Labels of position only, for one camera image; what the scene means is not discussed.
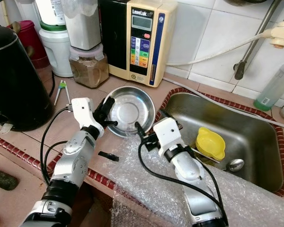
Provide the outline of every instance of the kitchen sink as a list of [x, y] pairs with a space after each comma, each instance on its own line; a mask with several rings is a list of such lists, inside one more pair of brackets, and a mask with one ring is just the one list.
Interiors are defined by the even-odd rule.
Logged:
[[219, 164], [212, 162], [216, 168], [226, 169], [231, 160], [241, 158], [245, 165], [232, 174], [271, 192], [282, 187], [278, 139], [271, 124], [184, 92], [173, 94], [165, 111], [182, 124], [180, 132], [187, 145], [195, 146], [200, 127], [206, 127], [223, 137], [226, 144], [225, 158]]

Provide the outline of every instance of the black kettle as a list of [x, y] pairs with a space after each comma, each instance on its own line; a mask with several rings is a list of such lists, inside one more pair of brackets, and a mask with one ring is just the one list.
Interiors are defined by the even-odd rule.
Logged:
[[53, 115], [53, 105], [14, 31], [0, 26], [0, 124], [34, 130]]

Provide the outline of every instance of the white hose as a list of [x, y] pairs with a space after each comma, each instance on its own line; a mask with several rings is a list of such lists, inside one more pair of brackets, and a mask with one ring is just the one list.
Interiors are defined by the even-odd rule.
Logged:
[[250, 38], [250, 39], [248, 39], [248, 40], [245, 40], [245, 41], [243, 41], [243, 42], [241, 42], [241, 43], [239, 43], [239, 44], [236, 44], [236, 45], [234, 45], [234, 46], [232, 46], [232, 47], [230, 47], [230, 48], [228, 48], [228, 49], [226, 49], [226, 50], [219, 51], [219, 52], [217, 52], [217, 53], [211, 54], [211, 55], [209, 55], [209, 56], [206, 56], [206, 57], [203, 57], [203, 58], [200, 58], [200, 59], [197, 59], [197, 60], [193, 60], [193, 61], [189, 61], [189, 62], [185, 62], [185, 63], [183, 63], [183, 62], [182, 62], [182, 63], [172, 62], [172, 63], [166, 63], [166, 65], [169, 65], [169, 66], [190, 65], [190, 64], [194, 64], [194, 63], [201, 62], [201, 61], [205, 61], [205, 60], [208, 60], [208, 59], [210, 59], [210, 58], [213, 58], [213, 57], [216, 57], [216, 56], [218, 56], [218, 55], [221, 55], [221, 54], [227, 53], [227, 52], [229, 52], [229, 51], [232, 51], [232, 50], [234, 50], [234, 49], [237, 49], [237, 48], [239, 48], [239, 47], [241, 47], [241, 46], [243, 46], [243, 45], [245, 45], [245, 44], [248, 44], [248, 43], [250, 43], [250, 42], [252, 42], [252, 41], [255, 41], [255, 40], [257, 40], [257, 39], [263, 37], [262, 34], [263, 34], [263, 33], [260, 33], [260, 34], [258, 34], [258, 35], [256, 35], [256, 36], [254, 36], [254, 37], [252, 37], [252, 38]]
[[207, 96], [201, 94], [200, 92], [198, 92], [198, 91], [196, 91], [196, 90], [194, 90], [194, 89], [192, 89], [192, 88], [190, 88], [190, 87], [188, 87], [188, 86], [186, 86], [186, 85], [184, 85], [184, 84], [178, 83], [178, 82], [176, 82], [176, 81], [174, 81], [174, 80], [172, 80], [172, 79], [168, 79], [168, 78], [165, 78], [165, 77], [164, 77], [163, 80], [166, 80], [166, 81], [168, 81], [168, 82], [170, 82], [170, 83], [173, 83], [173, 84], [175, 84], [175, 85], [178, 85], [178, 86], [180, 86], [180, 87], [184, 87], [184, 88], [186, 88], [187, 90], [189, 90], [189, 91], [191, 91], [191, 92], [194, 92], [195, 94], [199, 95], [200, 97], [206, 99], [207, 101], [212, 102], [212, 103], [214, 103], [214, 104], [216, 104], [216, 105], [218, 105], [218, 106], [220, 106], [220, 107], [223, 107], [223, 108], [225, 108], [225, 109], [227, 109], [227, 110], [230, 110], [230, 111], [233, 111], [233, 112], [235, 112], [235, 113], [238, 113], [238, 114], [241, 114], [241, 115], [244, 115], [244, 116], [247, 116], [247, 117], [251, 117], [251, 118], [254, 118], [254, 119], [257, 119], [257, 120], [261, 120], [261, 121], [264, 121], [264, 122], [267, 122], [267, 123], [270, 123], [270, 124], [274, 124], [274, 125], [277, 125], [277, 126], [280, 126], [280, 127], [283, 127], [283, 128], [284, 128], [284, 124], [282, 124], [282, 123], [274, 122], [274, 121], [271, 121], [271, 120], [268, 120], [268, 119], [265, 119], [265, 118], [262, 118], [262, 117], [259, 117], [259, 116], [256, 116], [256, 115], [252, 115], [252, 114], [246, 113], [246, 112], [244, 112], [244, 111], [240, 111], [240, 110], [231, 108], [231, 107], [229, 107], [229, 106], [227, 106], [227, 105], [224, 105], [224, 104], [218, 103], [218, 102], [216, 102], [216, 101], [213, 101], [211, 98], [209, 98], [209, 97], [207, 97]]

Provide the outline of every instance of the metal bowl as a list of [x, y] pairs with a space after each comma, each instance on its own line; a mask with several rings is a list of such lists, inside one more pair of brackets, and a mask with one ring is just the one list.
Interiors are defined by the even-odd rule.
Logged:
[[120, 137], [136, 134], [135, 122], [139, 122], [145, 131], [151, 129], [156, 116], [155, 105], [145, 91], [124, 86], [111, 91], [105, 101], [109, 96], [115, 99], [115, 103], [107, 118], [118, 121], [117, 126], [108, 127], [112, 133]]

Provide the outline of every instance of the metal spoon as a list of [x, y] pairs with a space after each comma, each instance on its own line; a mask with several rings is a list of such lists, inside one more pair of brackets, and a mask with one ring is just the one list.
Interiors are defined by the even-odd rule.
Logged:
[[245, 162], [243, 159], [233, 159], [226, 165], [226, 170], [231, 172], [237, 172], [244, 166]]

